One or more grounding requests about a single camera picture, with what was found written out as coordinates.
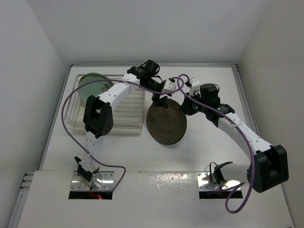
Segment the brown speckled plate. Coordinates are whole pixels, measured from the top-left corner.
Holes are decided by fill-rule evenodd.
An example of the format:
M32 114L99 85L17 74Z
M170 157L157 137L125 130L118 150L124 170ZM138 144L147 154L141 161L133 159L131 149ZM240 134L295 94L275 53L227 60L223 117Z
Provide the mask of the brown speckled plate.
M173 145L184 137L187 117L180 110L178 102L168 98L166 104L166 107L152 104L147 112L146 123L155 141L163 145Z

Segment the teal flower plate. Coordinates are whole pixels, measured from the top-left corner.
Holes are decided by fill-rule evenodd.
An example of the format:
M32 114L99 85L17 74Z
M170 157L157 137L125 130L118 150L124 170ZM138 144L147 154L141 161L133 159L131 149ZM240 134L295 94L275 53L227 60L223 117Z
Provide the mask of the teal flower plate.
M95 96L106 92L114 84L111 81L100 81L95 83L90 83L78 90L78 95L83 102L86 102L89 96Z
M107 77L105 77L104 75L99 74L99 73L88 73L80 78L78 86L82 86L86 83L89 83L92 81L97 81L97 80L102 80L102 79L107 79ZM88 88L88 87L102 88L102 87L106 87L107 83L108 83L107 81L99 81L99 82L88 84L85 86L85 88Z

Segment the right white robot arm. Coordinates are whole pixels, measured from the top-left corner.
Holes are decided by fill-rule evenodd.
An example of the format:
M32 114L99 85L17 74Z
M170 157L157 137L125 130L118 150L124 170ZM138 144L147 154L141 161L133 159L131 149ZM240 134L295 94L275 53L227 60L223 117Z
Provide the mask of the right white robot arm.
M249 165L237 165L231 161L215 166L210 178L217 184L229 180L248 183L258 192L264 192L289 179L287 151L274 146L252 131L228 104L223 104L216 84L201 84L192 79L186 82L190 89L185 93L181 110L188 116L198 112L225 132L247 155Z

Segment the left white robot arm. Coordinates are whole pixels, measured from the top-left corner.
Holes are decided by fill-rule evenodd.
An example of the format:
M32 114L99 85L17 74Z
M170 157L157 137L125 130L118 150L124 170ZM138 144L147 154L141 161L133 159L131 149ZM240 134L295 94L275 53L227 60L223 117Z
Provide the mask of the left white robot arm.
M101 152L105 136L110 133L114 125L113 110L134 90L147 89L154 95L169 95L175 91L175 80L166 79L157 82L160 66L152 60L147 60L139 66L133 66L107 91L90 95L87 98L83 122L86 131L86 143L83 146L87 156L80 159L75 157L78 164L77 173L88 183L92 183L99 167L115 167L97 160Z

